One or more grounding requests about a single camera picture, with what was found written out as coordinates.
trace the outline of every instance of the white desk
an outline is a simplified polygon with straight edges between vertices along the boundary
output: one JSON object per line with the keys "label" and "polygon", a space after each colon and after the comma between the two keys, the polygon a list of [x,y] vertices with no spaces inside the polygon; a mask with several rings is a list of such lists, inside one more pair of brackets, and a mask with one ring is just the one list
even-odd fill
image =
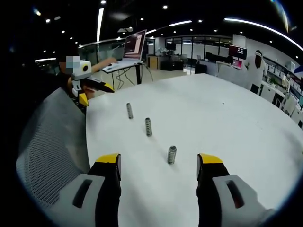
{"label": "white desk", "polygon": [[[121,227],[198,226],[198,153],[221,158],[266,208],[277,208],[300,174],[303,131],[293,120],[260,96],[207,74],[137,85],[89,104],[90,165],[104,154],[122,155]],[[178,149],[173,165],[167,164],[171,145]]]}
{"label": "white desk", "polygon": [[263,84],[263,86],[266,86],[269,89],[274,90],[278,95],[280,95],[282,98],[285,97],[285,94],[282,91],[279,91],[278,89],[276,89],[275,87],[271,86],[269,83],[262,81],[261,84]]}

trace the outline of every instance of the round white table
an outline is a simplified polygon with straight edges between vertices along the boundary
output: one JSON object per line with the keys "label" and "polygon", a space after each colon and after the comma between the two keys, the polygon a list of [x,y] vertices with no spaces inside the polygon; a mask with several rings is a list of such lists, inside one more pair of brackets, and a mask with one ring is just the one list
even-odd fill
{"label": "round white table", "polygon": [[[282,204],[300,174],[303,131],[291,118],[260,96],[207,74],[136,85],[89,104],[90,165],[104,154],[122,156],[121,227],[198,226],[198,153],[222,159],[268,209]],[[151,137],[145,134],[146,117]],[[167,164],[171,145],[177,147],[173,165]]]}

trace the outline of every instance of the spring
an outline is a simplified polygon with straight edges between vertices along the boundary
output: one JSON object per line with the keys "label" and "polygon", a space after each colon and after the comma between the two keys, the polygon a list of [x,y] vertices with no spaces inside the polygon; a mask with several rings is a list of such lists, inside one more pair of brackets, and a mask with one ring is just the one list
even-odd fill
{"label": "spring", "polygon": [[133,116],[131,104],[130,104],[130,103],[127,103],[127,104],[126,104],[126,108],[127,108],[128,118],[129,118],[129,119],[133,119],[134,116]]}
{"label": "spring", "polygon": [[152,123],[149,117],[145,118],[146,135],[152,136]]}
{"label": "spring", "polygon": [[167,163],[168,164],[174,164],[175,163],[176,153],[177,153],[176,146],[170,146],[169,154],[167,156]]}

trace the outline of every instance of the black desk leg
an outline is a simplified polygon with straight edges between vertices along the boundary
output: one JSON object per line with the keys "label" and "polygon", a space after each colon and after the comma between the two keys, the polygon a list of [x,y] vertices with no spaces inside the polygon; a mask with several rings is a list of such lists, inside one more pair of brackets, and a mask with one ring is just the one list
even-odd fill
{"label": "black desk leg", "polygon": [[137,84],[141,84],[140,65],[136,65]]}

